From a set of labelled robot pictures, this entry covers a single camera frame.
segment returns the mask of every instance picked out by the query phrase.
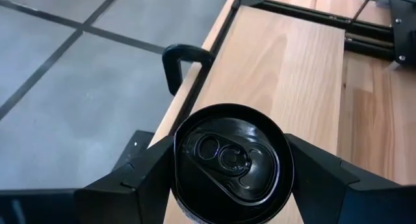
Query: concrete floor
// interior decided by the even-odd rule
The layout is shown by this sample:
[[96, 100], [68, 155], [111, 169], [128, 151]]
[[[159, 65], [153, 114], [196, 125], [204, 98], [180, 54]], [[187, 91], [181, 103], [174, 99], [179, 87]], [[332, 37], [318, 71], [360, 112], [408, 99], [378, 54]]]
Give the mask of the concrete floor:
[[[9, 1], [82, 23], [105, 0]], [[115, 0], [93, 26], [161, 47], [201, 45], [225, 1]], [[74, 28], [3, 6], [0, 19], [0, 110], [10, 109], [0, 114], [0, 189], [86, 186], [136, 130], [156, 130], [173, 98], [160, 54], [84, 32], [49, 64]]]

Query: floor tile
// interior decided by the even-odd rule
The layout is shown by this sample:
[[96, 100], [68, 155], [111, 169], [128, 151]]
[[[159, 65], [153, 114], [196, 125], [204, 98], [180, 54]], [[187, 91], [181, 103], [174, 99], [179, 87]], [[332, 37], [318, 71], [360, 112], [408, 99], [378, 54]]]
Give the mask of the floor tile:
[[0, 105], [2, 105], [74, 31], [0, 7]]
[[200, 46], [226, 0], [117, 0], [94, 26], [160, 46]]
[[9, 0], [51, 14], [83, 22], [105, 0]]
[[82, 35], [0, 121], [0, 189], [86, 186], [171, 100], [160, 55]]

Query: wooden table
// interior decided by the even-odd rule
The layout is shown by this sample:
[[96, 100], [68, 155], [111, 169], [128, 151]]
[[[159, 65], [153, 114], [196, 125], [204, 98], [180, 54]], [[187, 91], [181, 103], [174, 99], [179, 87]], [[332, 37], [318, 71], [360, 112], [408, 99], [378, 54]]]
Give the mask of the wooden table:
[[[352, 17], [363, 0], [275, 0]], [[227, 0], [202, 47], [210, 50], [234, 0]], [[389, 26], [370, 2], [360, 20]], [[416, 74], [390, 61], [344, 52], [345, 32], [241, 6], [192, 111], [240, 103], [328, 152], [401, 184], [416, 183]], [[200, 65], [193, 64], [151, 145], [166, 136]], [[191, 223], [172, 194], [166, 223]], [[294, 199], [271, 223], [301, 223]]]

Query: black can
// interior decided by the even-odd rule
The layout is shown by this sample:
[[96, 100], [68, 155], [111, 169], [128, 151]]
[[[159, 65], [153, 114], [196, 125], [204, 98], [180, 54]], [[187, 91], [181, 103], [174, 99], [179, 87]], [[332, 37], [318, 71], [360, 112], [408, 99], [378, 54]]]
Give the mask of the black can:
[[175, 133], [172, 191], [199, 223], [265, 223], [287, 202], [293, 157], [281, 129], [250, 107], [219, 104]]

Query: gray tile floor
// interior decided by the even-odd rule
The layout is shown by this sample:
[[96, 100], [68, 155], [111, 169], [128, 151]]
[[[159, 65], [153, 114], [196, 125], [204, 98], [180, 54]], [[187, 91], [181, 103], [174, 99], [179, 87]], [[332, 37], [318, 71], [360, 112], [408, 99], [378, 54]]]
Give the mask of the gray tile floor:
[[[10, 0], [83, 22], [104, 0]], [[225, 0], [116, 0], [95, 27], [201, 45]], [[75, 30], [0, 6], [0, 106]], [[107, 174], [172, 96], [161, 56], [83, 33], [0, 119], [0, 189], [76, 188]]]

